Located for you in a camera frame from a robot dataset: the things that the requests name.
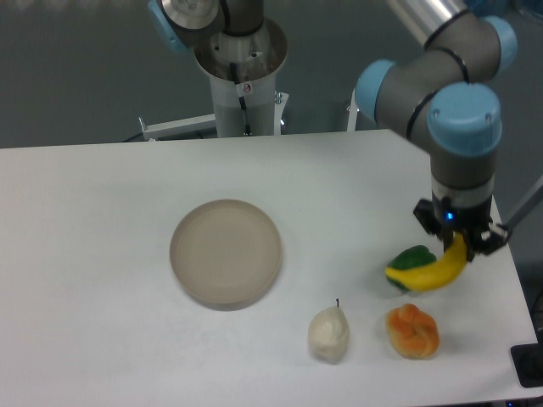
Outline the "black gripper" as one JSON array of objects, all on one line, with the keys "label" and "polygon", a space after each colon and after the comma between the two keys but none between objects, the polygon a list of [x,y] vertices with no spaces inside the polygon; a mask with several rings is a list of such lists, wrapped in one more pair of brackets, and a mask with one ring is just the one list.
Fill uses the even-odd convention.
[{"label": "black gripper", "polygon": [[445,252],[452,244],[452,232],[464,234],[467,261],[478,255],[489,256],[503,248],[509,241],[509,228],[495,224],[490,216],[491,198],[474,206],[454,206],[448,197],[432,202],[421,198],[413,214],[430,236],[435,236]]}]

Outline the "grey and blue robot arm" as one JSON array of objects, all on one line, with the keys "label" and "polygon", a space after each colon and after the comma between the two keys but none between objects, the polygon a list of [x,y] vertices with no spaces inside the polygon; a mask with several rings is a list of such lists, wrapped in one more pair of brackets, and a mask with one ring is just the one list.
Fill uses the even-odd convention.
[{"label": "grey and blue robot arm", "polygon": [[[414,214],[450,247],[460,236],[467,259],[507,244],[490,216],[501,105],[486,81],[518,49],[512,27],[477,17],[462,1],[392,1],[390,8],[423,46],[409,64],[370,64],[354,99],[368,119],[428,153],[432,197]],[[275,76],[288,46],[261,1],[151,1],[156,30],[175,51],[194,51],[209,77],[221,137],[271,135],[277,128]]]}]

